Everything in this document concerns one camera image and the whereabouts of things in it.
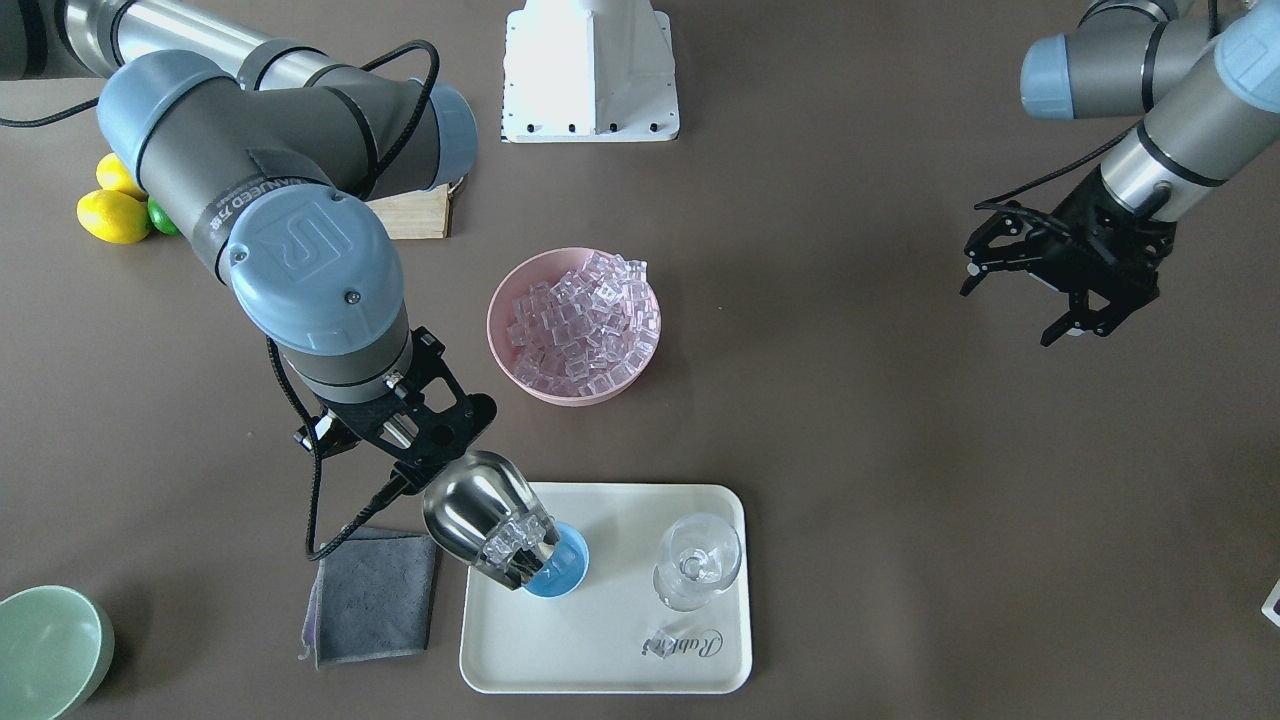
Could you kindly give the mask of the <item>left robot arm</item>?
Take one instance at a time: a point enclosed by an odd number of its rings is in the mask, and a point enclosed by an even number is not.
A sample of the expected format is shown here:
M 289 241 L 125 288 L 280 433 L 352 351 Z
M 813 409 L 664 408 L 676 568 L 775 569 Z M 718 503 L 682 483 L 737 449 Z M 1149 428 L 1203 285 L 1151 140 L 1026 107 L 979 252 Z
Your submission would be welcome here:
M 1051 211 L 1015 191 L 964 246 L 961 295 L 996 272 L 1024 272 L 1064 293 L 1041 336 L 1111 334 L 1158 297 L 1178 223 L 1279 135 L 1279 10 L 1253 1 L 1189 17 L 1187 1 L 1093 1 L 1076 28 L 1024 56 L 1020 96 L 1034 118 L 1134 117 L 1085 155 L 1089 174 Z

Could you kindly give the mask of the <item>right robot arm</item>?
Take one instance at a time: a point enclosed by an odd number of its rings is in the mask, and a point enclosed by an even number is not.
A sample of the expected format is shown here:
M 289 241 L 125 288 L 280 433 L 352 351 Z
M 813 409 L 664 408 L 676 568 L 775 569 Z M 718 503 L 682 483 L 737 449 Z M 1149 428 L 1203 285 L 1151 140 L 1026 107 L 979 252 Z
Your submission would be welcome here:
M 300 442 L 319 457 L 375 445 L 407 495 L 497 413 L 411 328 L 370 206 L 474 165 L 474 114 L 428 60 L 388 79 L 182 1 L 3 4 L 4 79 L 105 78 L 99 127 L 128 177 L 323 404 Z

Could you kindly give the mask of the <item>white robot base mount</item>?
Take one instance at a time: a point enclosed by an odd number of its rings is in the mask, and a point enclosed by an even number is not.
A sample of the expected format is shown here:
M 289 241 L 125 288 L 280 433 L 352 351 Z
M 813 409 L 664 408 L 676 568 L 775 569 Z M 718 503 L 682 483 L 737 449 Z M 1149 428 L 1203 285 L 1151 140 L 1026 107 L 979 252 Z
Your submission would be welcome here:
M 527 1 L 506 18 L 503 69 L 508 143 L 680 135 L 671 20 L 649 1 Z

